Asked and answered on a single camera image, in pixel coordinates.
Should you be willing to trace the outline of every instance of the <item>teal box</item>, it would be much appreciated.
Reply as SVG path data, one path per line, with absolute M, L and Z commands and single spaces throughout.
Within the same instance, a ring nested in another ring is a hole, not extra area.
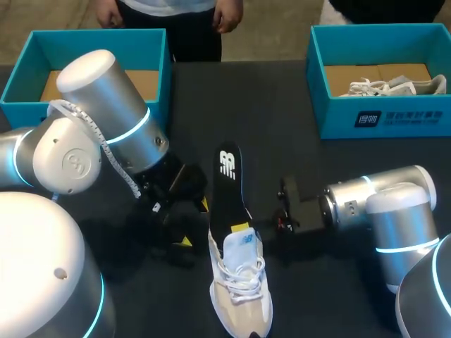
M 451 136 L 451 95 L 331 95 L 324 66 L 387 63 L 424 63 L 451 93 L 451 38 L 441 24 L 311 28 L 306 72 L 322 139 Z
M 47 116 L 39 102 L 51 70 L 97 49 L 108 49 L 124 70 L 159 71 L 155 101 L 146 101 L 165 128 L 168 120 L 171 60 L 165 30 L 54 30 L 31 32 L 11 73 L 0 107 L 13 129 L 36 126 Z

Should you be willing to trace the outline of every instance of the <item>cable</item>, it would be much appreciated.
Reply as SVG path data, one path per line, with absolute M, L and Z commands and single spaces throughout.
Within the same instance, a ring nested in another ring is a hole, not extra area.
M 91 119 L 83 110 L 78 108 L 75 104 L 68 102 L 66 100 L 53 100 L 49 102 L 49 108 L 47 109 L 47 116 L 51 114 L 51 108 L 55 108 L 57 111 L 62 113 L 65 117 L 71 119 L 74 123 L 77 123 L 80 127 L 80 121 L 84 126 L 92 131 L 94 136 L 97 138 L 101 148 L 103 149 L 108 161 L 113 166 L 114 170 L 127 182 L 128 186 L 132 190 L 133 196 L 136 199 L 141 197 L 140 188 L 137 186 L 135 181 L 127 174 L 127 172 L 122 168 L 119 162 L 114 157 L 109 145 L 106 143 L 104 135 L 101 133 L 97 124 Z

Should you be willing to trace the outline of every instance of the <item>concrete floor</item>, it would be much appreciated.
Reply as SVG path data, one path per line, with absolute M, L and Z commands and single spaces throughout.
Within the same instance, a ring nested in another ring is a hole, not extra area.
M 245 18 L 224 36 L 223 59 L 303 58 L 323 0 L 245 0 Z M 451 0 L 437 21 L 451 27 Z M 15 63 L 31 30 L 98 28 L 89 0 L 0 0 L 0 65 Z

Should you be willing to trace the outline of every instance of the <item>black insole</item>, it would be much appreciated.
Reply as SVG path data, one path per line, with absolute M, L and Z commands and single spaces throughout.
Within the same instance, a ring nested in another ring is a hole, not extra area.
M 242 197 L 242 157 L 233 142 L 224 142 L 215 150 L 213 160 L 213 201 L 210 230 L 219 246 L 231 233 L 230 227 L 249 222 Z

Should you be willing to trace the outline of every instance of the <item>black tabletop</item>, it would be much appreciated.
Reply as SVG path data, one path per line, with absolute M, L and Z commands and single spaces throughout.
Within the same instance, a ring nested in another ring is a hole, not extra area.
M 0 68 L 0 85 L 10 71 Z M 295 175 L 301 195 L 311 196 L 328 183 L 419 164 L 436 184 L 439 235 L 451 232 L 451 139 L 321 141 L 304 61 L 176 65 L 171 110 L 171 146 L 183 160 L 200 163 L 208 178 L 215 146 L 225 139 L 240 145 L 245 200 L 257 220 L 278 207 L 284 175 Z M 118 244 L 115 234 L 127 226 L 133 200 L 107 165 L 93 188 L 60 204 L 80 224 L 107 276 L 117 338 L 227 337 L 209 298 L 208 256 L 184 270 L 151 257 L 144 247 Z M 288 266 L 265 257 L 272 337 L 400 337 L 394 298 L 368 237 L 366 231 L 340 239 L 342 254 Z

